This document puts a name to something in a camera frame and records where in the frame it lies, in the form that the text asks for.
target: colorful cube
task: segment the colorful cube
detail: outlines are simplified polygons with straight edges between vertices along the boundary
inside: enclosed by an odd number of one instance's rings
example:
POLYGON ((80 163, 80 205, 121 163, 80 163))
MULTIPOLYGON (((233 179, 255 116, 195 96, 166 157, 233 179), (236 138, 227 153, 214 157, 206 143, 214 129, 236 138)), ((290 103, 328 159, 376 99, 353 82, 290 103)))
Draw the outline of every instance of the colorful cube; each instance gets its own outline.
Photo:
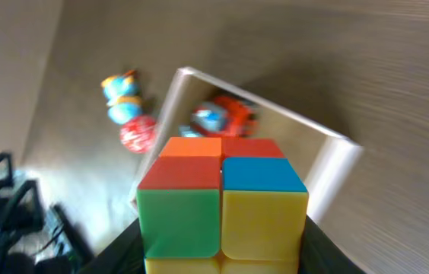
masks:
POLYGON ((147 258, 208 258, 220 250, 220 161, 159 158, 138 186, 147 258))
POLYGON ((137 201, 147 274, 297 273, 308 193, 272 140, 172 138, 137 201))
POLYGON ((219 274, 220 266, 215 259, 146 259, 148 274, 219 274))
POLYGON ((228 158, 223 180, 224 254, 236 260, 297 260, 308 194, 288 160, 228 158))

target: orange tile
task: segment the orange tile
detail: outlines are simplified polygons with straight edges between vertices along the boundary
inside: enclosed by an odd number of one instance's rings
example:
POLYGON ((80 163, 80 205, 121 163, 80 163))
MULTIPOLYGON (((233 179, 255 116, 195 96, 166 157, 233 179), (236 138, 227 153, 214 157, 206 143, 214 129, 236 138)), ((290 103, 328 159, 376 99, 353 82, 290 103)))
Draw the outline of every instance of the orange tile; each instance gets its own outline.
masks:
POLYGON ((140 190, 220 189, 220 158, 158 158, 140 182, 140 190))
POLYGON ((223 138, 223 159, 229 157, 285 158, 271 139, 223 138))
POLYGON ((172 137, 165 145, 160 156, 211 156, 221 158, 221 139, 172 137))

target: floor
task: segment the floor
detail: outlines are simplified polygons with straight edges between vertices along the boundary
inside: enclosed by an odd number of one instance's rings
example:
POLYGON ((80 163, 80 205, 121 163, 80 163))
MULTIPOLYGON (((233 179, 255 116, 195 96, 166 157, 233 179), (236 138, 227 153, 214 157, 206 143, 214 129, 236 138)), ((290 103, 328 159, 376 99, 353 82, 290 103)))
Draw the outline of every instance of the floor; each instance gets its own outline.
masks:
POLYGON ((99 83, 141 68, 156 111, 184 65, 362 144, 321 227, 368 272, 429 273, 429 0, 65 2, 24 162, 96 252, 135 217, 140 160, 99 83))

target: yellow tile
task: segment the yellow tile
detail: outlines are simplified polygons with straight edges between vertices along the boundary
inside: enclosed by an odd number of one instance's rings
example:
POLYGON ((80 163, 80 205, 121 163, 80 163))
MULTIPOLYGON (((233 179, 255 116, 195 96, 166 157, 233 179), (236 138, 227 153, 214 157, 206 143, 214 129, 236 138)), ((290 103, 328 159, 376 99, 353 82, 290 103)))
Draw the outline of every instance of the yellow tile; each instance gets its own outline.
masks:
POLYGON ((296 274, 296 262, 225 260, 221 274, 296 274))
POLYGON ((147 274, 219 274, 213 259, 146 259, 147 274))
POLYGON ((298 260, 307 193, 223 192, 221 249, 235 260, 298 260))

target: cube face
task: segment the cube face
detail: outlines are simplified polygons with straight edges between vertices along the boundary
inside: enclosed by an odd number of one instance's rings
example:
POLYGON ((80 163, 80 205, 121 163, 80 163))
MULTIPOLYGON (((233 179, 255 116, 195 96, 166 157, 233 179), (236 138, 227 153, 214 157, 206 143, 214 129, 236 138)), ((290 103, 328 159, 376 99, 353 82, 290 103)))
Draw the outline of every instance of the cube face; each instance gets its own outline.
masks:
POLYGON ((285 158, 271 139, 223 138, 223 159, 231 157, 285 158))
POLYGON ((220 250, 219 190, 138 190, 147 258, 208 258, 220 250))
POLYGON ((186 138, 169 139, 160 153, 161 157, 195 157, 207 156, 221 159, 220 138, 186 138))
POLYGON ((289 161, 277 158, 224 160, 223 190, 307 192, 289 161))
POLYGON ((220 160, 216 157, 162 157, 155 161, 138 189, 219 189, 220 169, 220 160))
POLYGON ((235 260, 297 260, 307 201, 307 193, 225 190, 221 249, 235 260))
POLYGON ((146 259, 147 274, 219 274, 214 259, 146 259))
POLYGON ((226 260, 221 274, 295 274, 298 262, 226 260))

